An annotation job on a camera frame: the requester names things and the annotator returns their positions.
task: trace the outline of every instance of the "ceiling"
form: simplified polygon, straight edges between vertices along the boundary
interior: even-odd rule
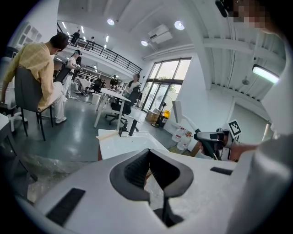
[[[114,26],[107,19],[115,21]],[[244,23],[223,18],[215,0],[60,0],[58,20],[66,22],[70,34],[85,27],[86,38],[115,51],[121,47],[138,58],[183,45],[198,53],[206,87],[213,85],[261,100],[272,83],[252,73],[253,64],[277,75],[284,69],[284,44],[277,36],[264,34]],[[174,27],[181,20],[185,29]],[[148,33],[165,24],[173,38],[144,47]],[[247,79],[250,84],[243,85]]]

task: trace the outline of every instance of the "fluorescent light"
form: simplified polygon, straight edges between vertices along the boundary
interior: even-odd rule
[[[181,23],[181,21],[176,21],[176,22],[174,23],[174,26],[175,26],[175,28],[177,28],[178,30],[183,30],[183,29],[185,29],[184,26],[183,26],[183,24]]]
[[[146,42],[146,41],[141,41],[141,44],[142,44],[143,46],[147,46],[147,42]]]
[[[107,23],[108,23],[109,25],[114,25],[114,24],[115,24],[114,20],[112,20],[112,19],[108,19],[108,20],[107,20]]]
[[[269,80],[270,82],[272,82],[274,84],[279,81],[279,77],[277,75],[273,74],[271,71],[269,71],[261,66],[258,66],[256,64],[253,66],[252,72]]]

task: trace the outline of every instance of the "white plastic container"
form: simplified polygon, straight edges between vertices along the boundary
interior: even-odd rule
[[[191,135],[185,134],[177,144],[179,150],[185,150],[191,142]]]
[[[100,101],[101,95],[97,94],[97,93],[93,93],[92,94],[92,104],[93,105],[97,105]]]
[[[172,140],[174,142],[179,142],[181,140],[181,137],[184,136],[185,134],[185,129],[183,127],[180,127],[179,129],[176,130],[174,135],[172,136]]]

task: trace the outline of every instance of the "black rubber pad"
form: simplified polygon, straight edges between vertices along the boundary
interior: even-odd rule
[[[221,173],[221,174],[224,174],[224,175],[228,175],[228,176],[230,176],[232,174],[232,172],[233,172],[232,170],[219,168],[219,167],[213,167],[213,168],[211,168],[211,171]]]
[[[46,215],[46,217],[54,223],[63,226],[85,192],[86,191],[82,189],[72,188]]]

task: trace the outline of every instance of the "white sneaker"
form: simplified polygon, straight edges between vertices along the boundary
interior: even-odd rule
[[[59,125],[59,124],[65,122],[66,120],[67,120],[67,118],[66,118],[66,117],[63,117],[61,120],[59,120],[59,121],[55,121],[55,124],[56,124],[56,125]]]

